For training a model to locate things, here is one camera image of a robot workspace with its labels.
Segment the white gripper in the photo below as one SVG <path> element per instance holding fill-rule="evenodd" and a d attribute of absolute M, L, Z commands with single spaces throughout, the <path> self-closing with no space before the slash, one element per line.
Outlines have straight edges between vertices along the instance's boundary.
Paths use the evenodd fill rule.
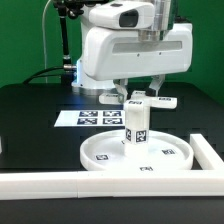
<path fill-rule="evenodd" d="M 175 24 L 163 40 L 140 41 L 137 30 L 92 28 L 83 53 L 83 70 L 97 81 L 114 80 L 118 102 L 127 100 L 126 78 L 153 76 L 149 94 L 158 96 L 165 75 L 185 72 L 192 59 L 192 25 Z"/>

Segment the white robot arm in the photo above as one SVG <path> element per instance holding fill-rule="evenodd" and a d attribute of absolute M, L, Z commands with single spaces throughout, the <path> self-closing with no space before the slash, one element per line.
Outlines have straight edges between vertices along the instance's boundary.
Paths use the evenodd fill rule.
<path fill-rule="evenodd" d="M 146 94 L 156 96 L 165 76 L 187 71 L 192 60 L 192 24 L 176 12 L 177 0 L 86 3 L 73 90 L 119 104 L 130 78 L 150 76 Z"/>

